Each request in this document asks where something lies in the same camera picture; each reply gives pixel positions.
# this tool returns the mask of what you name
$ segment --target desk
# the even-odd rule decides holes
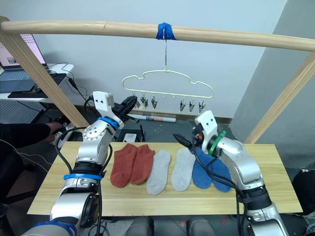
[[[80,142],[66,142],[61,150],[65,158],[74,166]],[[112,143],[113,150],[120,150],[126,143]],[[136,146],[145,143],[134,143]],[[168,183],[159,195],[146,192],[146,183],[116,188],[110,183],[110,173],[114,157],[110,160],[105,178],[101,182],[102,215],[194,215],[194,214],[236,214],[235,192],[218,191],[213,184],[209,189],[199,189],[191,182],[184,192],[173,189],[171,176],[173,173],[177,150],[183,148],[178,143],[147,143],[151,150],[159,152],[164,149],[171,153],[168,169]],[[271,200],[277,205],[280,213],[302,212],[289,177],[274,145],[247,144],[246,148],[258,162],[265,179]],[[28,214],[49,215],[59,195],[64,181],[63,175],[68,169],[57,157],[40,187]]]
[[[47,64],[49,66],[49,70],[55,71],[58,74],[65,73],[67,76],[69,76],[69,72],[71,71],[74,66],[71,64],[68,64],[67,66],[64,66],[65,64]],[[0,100],[14,100],[14,101],[28,101],[28,102],[44,102],[47,98],[8,98],[8,96],[11,93],[0,93]]]

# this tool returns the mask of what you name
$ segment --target wooden pole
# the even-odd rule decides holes
[[[93,34],[155,38],[158,25],[97,21],[16,21],[3,22],[6,33]],[[177,40],[286,48],[315,52],[315,39],[292,36],[173,26]]]
[[[281,112],[295,98],[303,86],[315,73],[315,53],[310,53],[288,85],[281,92],[274,104],[245,140],[247,144],[254,144],[266,132],[269,126],[278,118]]]
[[[0,17],[0,22],[8,21]],[[69,101],[65,93],[58,87],[36,56],[19,34],[7,34],[0,28],[0,42],[19,62],[23,69],[39,85],[44,93],[53,101],[60,111],[77,127],[88,126],[89,123]]]

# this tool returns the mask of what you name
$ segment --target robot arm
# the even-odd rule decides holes
[[[275,204],[270,200],[257,162],[247,153],[243,143],[218,135],[217,123],[211,111],[195,119],[192,142],[183,136],[174,137],[192,152],[195,147],[214,155],[229,168],[238,191],[238,201],[245,207],[251,221],[250,236],[288,236]]]
[[[130,117],[136,96],[121,104],[113,95],[93,92],[95,107],[102,117],[83,131],[83,142],[72,172],[65,175],[64,186],[52,207],[50,221],[37,224],[23,236],[77,236],[81,229],[91,227],[99,210],[100,180],[104,177],[108,146],[119,128]]]

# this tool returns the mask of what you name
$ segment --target laptop screen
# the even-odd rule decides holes
[[[21,37],[24,39],[28,47],[35,54],[35,56],[40,61],[40,63],[42,63],[44,66],[47,66],[33,38],[33,35],[21,34]],[[1,42],[0,42],[0,65],[4,70],[21,69],[20,64],[16,61],[16,59],[11,55],[11,53],[4,47],[4,45]]]

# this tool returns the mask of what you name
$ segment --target blue ring joint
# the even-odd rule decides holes
[[[157,36],[156,39],[160,40],[177,40],[173,34],[172,26],[168,23],[161,23],[157,27]]]
[[[70,174],[70,175],[64,175],[63,179],[67,180],[69,178],[91,178],[91,179],[95,179],[95,180],[101,180],[102,176],[97,176],[97,175],[90,175],[90,174]]]
[[[42,225],[56,225],[56,226],[59,226],[59,227],[65,229],[68,232],[69,236],[77,236],[77,228],[75,227],[74,224],[61,223],[61,222],[58,222],[57,220],[52,220],[52,221],[47,221],[47,222],[39,222],[38,224],[36,224],[32,228],[35,228],[35,227],[38,227],[38,226],[42,226]]]
[[[115,122],[115,121],[112,121],[111,119],[109,119],[109,118],[106,118],[106,117],[100,117],[100,118],[98,118],[98,119],[100,119],[100,120],[102,120],[102,121],[104,121],[104,122],[107,122],[107,123],[109,123],[115,130],[117,130],[118,128],[119,128],[119,125],[118,125],[118,123],[117,122]]]

